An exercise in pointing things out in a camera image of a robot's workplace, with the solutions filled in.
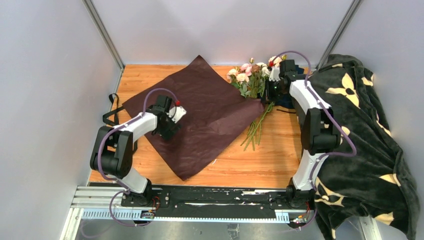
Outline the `pink fake flower bunch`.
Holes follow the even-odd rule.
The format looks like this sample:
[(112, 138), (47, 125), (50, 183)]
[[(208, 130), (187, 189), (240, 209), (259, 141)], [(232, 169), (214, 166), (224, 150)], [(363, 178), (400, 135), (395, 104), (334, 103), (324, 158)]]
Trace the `pink fake flower bunch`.
[[(230, 69), (226, 78), (244, 98), (259, 99), (265, 95), (265, 83), (270, 78), (271, 67), (278, 67), (286, 58), (286, 55), (272, 56), (268, 62), (255, 62), (253, 58), (250, 58), (248, 63)], [(266, 103), (260, 117), (250, 124), (247, 136), (242, 142), (245, 150), (249, 146), (255, 150), (256, 146), (260, 145), (263, 121), (274, 106), (273, 101)]]

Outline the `maroon wrapping paper sheet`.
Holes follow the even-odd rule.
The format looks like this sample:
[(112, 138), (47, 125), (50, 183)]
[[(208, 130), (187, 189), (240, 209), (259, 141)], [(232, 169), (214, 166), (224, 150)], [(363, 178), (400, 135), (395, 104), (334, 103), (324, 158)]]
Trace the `maroon wrapping paper sheet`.
[(244, 98), (198, 55), (188, 66), (122, 105), (135, 117), (172, 91), (186, 110), (181, 128), (169, 140), (146, 135), (153, 148), (183, 181), (216, 159), (264, 111), (260, 99)]

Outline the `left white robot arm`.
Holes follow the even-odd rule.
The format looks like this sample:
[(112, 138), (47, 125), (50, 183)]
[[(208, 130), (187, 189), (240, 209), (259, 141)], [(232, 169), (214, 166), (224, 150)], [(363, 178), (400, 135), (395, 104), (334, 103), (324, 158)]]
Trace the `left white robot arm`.
[(148, 133), (171, 139), (181, 128), (179, 121), (187, 111), (179, 101), (159, 95), (156, 102), (145, 107), (130, 120), (114, 126), (99, 128), (90, 157), (90, 168), (104, 179), (124, 187), (123, 198), (149, 206), (156, 197), (151, 181), (133, 167), (137, 141)]

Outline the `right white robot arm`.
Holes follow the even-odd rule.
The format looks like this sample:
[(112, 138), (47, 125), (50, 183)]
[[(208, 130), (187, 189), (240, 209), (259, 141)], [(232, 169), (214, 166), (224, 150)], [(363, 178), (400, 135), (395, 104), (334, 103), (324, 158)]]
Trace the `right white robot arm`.
[(307, 74), (299, 74), (294, 60), (279, 65), (271, 62), (265, 80), (264, 102), (277, 102), (284, 95), (291, 98), (300, 127), (302, 146), (298, 170), (285, 189), (283, 200), (292, 209), (313, 201), (315, 181), (327, 154), (335, 150), (341, 133), (334, 124), (334, 111), (313, 89)]

